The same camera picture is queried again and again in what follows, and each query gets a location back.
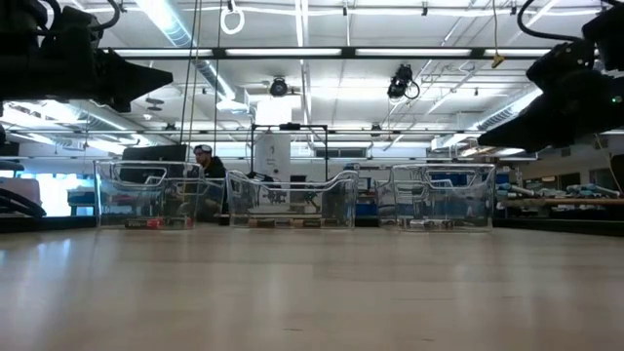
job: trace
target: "wall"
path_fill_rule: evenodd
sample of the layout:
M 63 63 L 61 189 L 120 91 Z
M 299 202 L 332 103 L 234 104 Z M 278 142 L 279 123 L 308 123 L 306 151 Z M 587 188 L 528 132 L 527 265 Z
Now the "wall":
M 570 149 L 571 156 L 562 157 L 560 150 L 553 150 L 541 154 L 540 161 L 520 166 L 523 179 L 581 173 L 581 182 L 588 183 L 590 171 L 608 167 L 605 155 L 591 144 L 573 145 Z M 610 136 L 604 153 L 613 156 L 623 154 L 624 136 Z

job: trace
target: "ceiling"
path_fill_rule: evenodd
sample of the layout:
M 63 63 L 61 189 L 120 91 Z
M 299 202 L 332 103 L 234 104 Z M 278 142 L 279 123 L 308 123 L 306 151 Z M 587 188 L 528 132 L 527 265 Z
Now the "ceiling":
M 112 16 L 104 0 L 59 0 L 61 5 L 79 6 L 93 12 L 104 22 Z M 196 2 L 171 0 L 183 22 L 190 28 Z M 348 0 L 348 16 L 342 14 L 342 0 L 307 0 L 308 9 L 295 11 L 295 0 L 236 1 L 245 14 L 243 29 L 234 35 L 219 30 L 219 7 L 227 1 L 197 1 L 201 12 L 201 28 L 195 39 L 200 47 L 263 48 L 263 47 L 487 47 L 494 46 L 495 23 L 492 1 L 429 0 L 428 15 L 422 12 L 422 1 Z M 547 48 L 554 41 L 531 38 L 520 32 L 517 17 L 511 16 L 513 1 L 498 0 L 497 42 L 501 47 Z M 518 8 L 524 1 L 518 1 Z M 538 0 L 531 7 L 539 12 L 551 1 Z M 531 27 L 533 29 L 580 35 L 582 24 L 591 20 L 601 7 L 598 0 L 565 0 L 555 2 Z M 128 10 L 119 22 L 107 30 L 101 47 L 171 48 L 172 44 L 150 17 L 132 0 L 124 1 Z M 302 26 L 297 27 L 297 16 Z M 235 16 L 228 17 L 231 27 Z M 133 103 L 133 112 L 118 115 L 128 126 L 137 129 L 162 130 L 168 123 L 179 128 L 241 129 L 247 128 L 250 115 L 218 111 L 218 97 L 197 75 L 198 84 L 186 84 L 187 74 L 194 81 L 196 71 L 187 59 L 136 60 L 138 64 L 173 73 L 175 82 L 151 93 L 165 103 L 161 112 L 148 113 L 142 97 Z M 409 63 L 417 75 L 421 95 L 410 103 L 397 106 L 389 101 L 386 91 L 390 78 L 402 63 Z M 303 86 L 302 64 L 309 72 L 309 90 Z M 284 77 L 294 94 L 281 98 L 292 107 L 294 122 L 327 124 L 334 129 L 362 129 L 382 123 L 384 129 L 463 130 L 498 106 L 508 104 L 532 89 L 525 77 L 530 60 L 507 60 L 496 69 L 490 60 L 448 59 L 223 59 L 213 61 L 218 74 L 238 89 L 250 94 L 252 105 L 271 99 L 266 82 Z M 302 108 L 301 92 L 311 95 L 309 115 Z M 98 113 L 92 106 L 90 111 Z M 427 136 L 406 136 L 410 140 L 431 140 Z M 192 141 L 213 140 L 215 136 L 193 136 Z M 229 140 L 226 134 L 218 140 Z

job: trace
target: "person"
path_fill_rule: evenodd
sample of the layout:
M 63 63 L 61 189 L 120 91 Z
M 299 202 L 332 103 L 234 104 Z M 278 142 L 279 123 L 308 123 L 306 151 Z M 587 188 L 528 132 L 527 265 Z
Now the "person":
M 197 145 L 193 149 L 195 161 L 204 169 L 204 178 L 212 179 L 211 182 L 222 184 L 225 178 L 225 166 L 218 156 L 213 156 L 213 149 L 209 145 Z M 197 209 L 197 219 L 204 222 L 213 222 L 218 218 L 218 209 L 222 213 L 227 213 L 227 193 L 225 187 L 221 188 L 210 186 L 206 192 L 206 198 L 200 201 Z
M 209 145 L 197 145 L 193 149 L 195 161 L 204 168 L 206 178 L 225 178 L 225 166 L 218 156 L 213 156 Z

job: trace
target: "wooden floor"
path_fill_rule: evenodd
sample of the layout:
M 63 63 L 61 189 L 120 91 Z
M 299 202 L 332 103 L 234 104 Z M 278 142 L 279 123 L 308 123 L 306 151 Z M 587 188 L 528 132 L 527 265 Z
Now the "wooden floor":
M 624 240 L 0 236 L 0 350 L 624 350 Z

